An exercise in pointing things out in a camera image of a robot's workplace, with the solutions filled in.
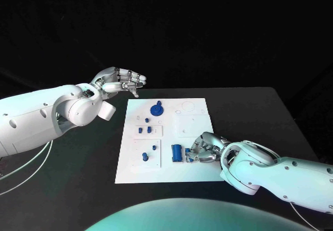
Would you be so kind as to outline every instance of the cable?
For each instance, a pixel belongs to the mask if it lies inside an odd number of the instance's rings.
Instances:
[[[48,159],[48,157],[49,157],[49,153],[51,153],[51,149],[52,149],[52,144],[54,144],[54,141],[51,141],[51,148],[49,148],[48,155],[46,155],[46,157],[45,157],[44,163],[45,163],[45,161],[46,161],[46,159]],[[16,189],[16,188],[33,177],[33,175],[36,174],[36,172],[38,172],[39,169],[42,168],[44,163],[41,164],[39,168],[36,169],[36,171],[35,171],[35,173],[31,175],[31,177],[29,177],[16,187],[13,187],[10,190],[7,190],[7,191],[5,191],[3,193],[0,193],[0,196],[5,195],[7,192],[10,192],[13,189]]]
[[[299,212],[297,212],[297,210],[296,210],[296,207],[294,207],[293,203],[290,203],[290,205],[291,205],[291,207],[293,207],[296,213],[299,214]]]
[[[28,162],[23,166],[20,166],[12,173],[9,173],[6,176],[3,176],[3,177],[0,178],[0,180],[3,180],[6,177],[9,177],[12,174],[15,174],[19,170],[22,170],[22,169],[32,163],[32,161],[33,161],[33,160],[38,158],[38,156],[42,154],[42,152],[44,152],[44,150],[46,149],[49,143],[51,143],[51,142],[48,142],[48,143],[45,144],[44,149],[42,149],[41,152],[36,154],[36,156],[29,160],[29,162]]]

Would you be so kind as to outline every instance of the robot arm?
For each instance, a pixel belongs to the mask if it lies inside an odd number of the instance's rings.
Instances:
[[[221,161],[222,179],[254,195],[263,186],[284,201],[333,214],[333,166],[280,157],[250,141],[229,142],[205,132],[186,157],[202,163]]]
[[[0,100],[0,157],[38,148],[97,116],[110,120],[116,107],[104,100],[137,88],[146,77],[116,67],[103,70],[90,84],[65,85]]]

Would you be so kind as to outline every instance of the table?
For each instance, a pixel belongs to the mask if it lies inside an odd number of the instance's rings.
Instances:
[[[312,147],[273,88],[140,90],[140,98],[205,98],[215,133],[231,141],[251,140],[281,156],[317,161]],[[33,178],[2,196],[3,230],[84,230],[121,209],[166,198],[204,198],[266,210],[302,223],[289,203],[264,188],[254,196],[227,182],[114,184],[126,120],[127,100],[121,92],[108,102],[117,107],[107,122],[97,118],[55,140],[46,164]],[[39,149],[12,157],[20,166]],[[38,168],[44,154],[3,185],[15,186]],[[297,206],[317,228],[333,228],[332,215]]]

